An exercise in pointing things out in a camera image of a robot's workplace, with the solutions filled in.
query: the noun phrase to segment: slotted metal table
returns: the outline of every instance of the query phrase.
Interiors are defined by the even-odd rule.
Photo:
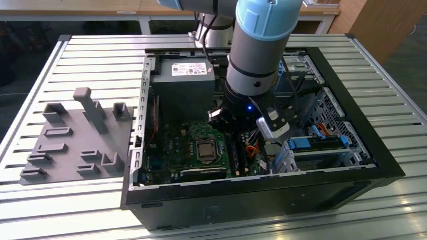
[[[19,185],[46,122],[42,111],[47,103],[82,108],[74,101],[74,90],[88,87],[104,108],[124,102],[138,115],[144,50],[194,47],[186,35],[74,36],[60,40],[0,145],[0,239],[427,237],[427,116],[359,41],[345,35],[294,35],[289,46],[321,48],[407,176],[339,210],[148,232],[132,213],[119,208],[123,178]]]

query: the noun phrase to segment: vertical post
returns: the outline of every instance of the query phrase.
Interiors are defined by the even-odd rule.
[[[151,17],[139,16],[138,21],[139,21],[142,35],[151,35],[152,34],[152,30],[150,28]]]
[[[87,87],[79,87],[74,91],[74,100],[82,103],[86,115],[91,120],[99,134],[108,133],[108,128],[103,120],[103,116],[96,108],[91,98],[92,90]]]

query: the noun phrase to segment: wooden desk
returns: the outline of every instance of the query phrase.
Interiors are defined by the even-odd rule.
[[[337,8],[301,8],[302,33],[327,34]],[[192,21],[194,13],[167,8],[156,0],[0,0],[0,21],[139,21],[151,34],[150,21]]]

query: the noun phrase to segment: blue drive bracket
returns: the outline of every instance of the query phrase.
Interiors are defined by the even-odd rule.
[[[294,138],[297,149],[310,149],[313,145],[310,144],[309,138]]]
[[[311,126],[315,134],[318,135],[318,137],[321,137],[323,140],[327,139],[327,137],[321,133],[319,129],[317,126]]]
[[[291,150],[297,149],[297,145],[295,145],[295,142],[294,142],[293,139],[291,139],[290,141],[287,141],[287,143],[289,143],[289,148],[290,148]]]
[[[350,146],[349,138],[345,135],[341,136],[341,141],[342,141],[342,144],[345,144],[346,147]]]

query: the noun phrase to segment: barcode sticker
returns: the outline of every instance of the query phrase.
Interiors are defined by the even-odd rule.
[[[267,171],[267,163],[263,160],[259,162],[259,165]]]
[[[172,65],[172,77],[208,75],[207,64],[202,63],[176,63]]]

